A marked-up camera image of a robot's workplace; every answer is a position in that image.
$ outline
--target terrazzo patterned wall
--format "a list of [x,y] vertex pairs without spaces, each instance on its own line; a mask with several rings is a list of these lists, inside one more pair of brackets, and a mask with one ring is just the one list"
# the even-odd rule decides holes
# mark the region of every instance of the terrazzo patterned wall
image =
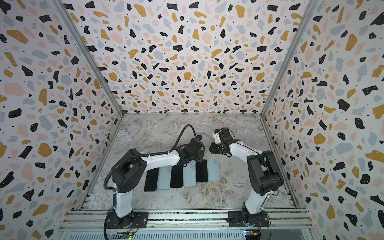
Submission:
[[0,239],[53,239],[118,116],[51,2],[0,8]]
[[66,8],[124,112],[258,112],[307,1],[75,1]]
[[383,11],[319,1],[265,117],[319,239],[384,239]]

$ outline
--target light blue panel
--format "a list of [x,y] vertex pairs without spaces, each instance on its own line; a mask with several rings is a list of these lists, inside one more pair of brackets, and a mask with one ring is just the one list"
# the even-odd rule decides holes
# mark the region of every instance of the light blue panel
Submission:
[[220,164],[218,158],[208,158],[208,181],[218,182],[221,179]]
[[196,187],[196,163],[190,162],[184,168],[183,186]]
[[164,166],[159,169],[159,179],[157,180],[158,190],[170,189],[170,174],[172,166]]

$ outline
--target terrazzo wallpaper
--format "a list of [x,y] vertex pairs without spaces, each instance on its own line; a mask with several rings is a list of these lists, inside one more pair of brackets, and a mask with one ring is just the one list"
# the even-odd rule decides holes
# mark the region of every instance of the terrazzo wallpaper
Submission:
[[124,112],[261,111],[305,0],[65,0]]
[[0,239],[54,239],[118,115],[50,1],[0,8]]
[[383,24],[383,1],[319,1],[265,116],[319,239],[384,239]]

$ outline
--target marble surface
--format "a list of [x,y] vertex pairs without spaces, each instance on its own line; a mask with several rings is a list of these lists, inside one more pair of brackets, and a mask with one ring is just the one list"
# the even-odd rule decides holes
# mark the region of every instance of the marble surface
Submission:
[[[107,210],[112,207],[112,192],[103,188],[103,181],[111,167],[131,148],[139,152],[158,152],[170,149],[180,131],[191,124],[196,134],[203,136],[206,147],[204,158],[217,157],[220,161],[221,181],[197,183],[194,188],[144,192],[146,173],[133,190],[133,209],[203,209],[241,208],[251,191],[247,164],[237,157],[227,158],[208,151],[214,141],[214,129],[228,127],[236,138],[257,150],[269,150],[259,114],[128,114],[101,170],[93,191],[82,210]],[[179,145],[193,138],[187,128]],[[278,196],[271,196],[265,207],[292,207],[291,197],[284,186]]]

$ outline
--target black mounting plate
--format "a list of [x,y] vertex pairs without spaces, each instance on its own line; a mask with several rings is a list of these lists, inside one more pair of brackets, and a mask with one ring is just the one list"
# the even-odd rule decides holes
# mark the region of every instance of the black mounting plate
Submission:
[[131,214],[128,214],[127,216],[123,218],[119,218],[115,211],[112,211],[109,215],[110,221],[107,222],[106,228],[132,228],[132,230],[137,228],[146,228],[147,227],[147,221],[148,221],[148,212],[133,212],[133,223],[134,225],[131,225],[132,222],[132,216]]
[[[265,211],[261,211],[260,213],[260,221],[262,227],[269,227],[269,220],[265,220],[267,214]],[[251,227],[244,224],[242,219],[241,211],[228,211],[227,222],[229,222],[229,227]],[[260,224],[255,224],[253,227],[259,227]]]

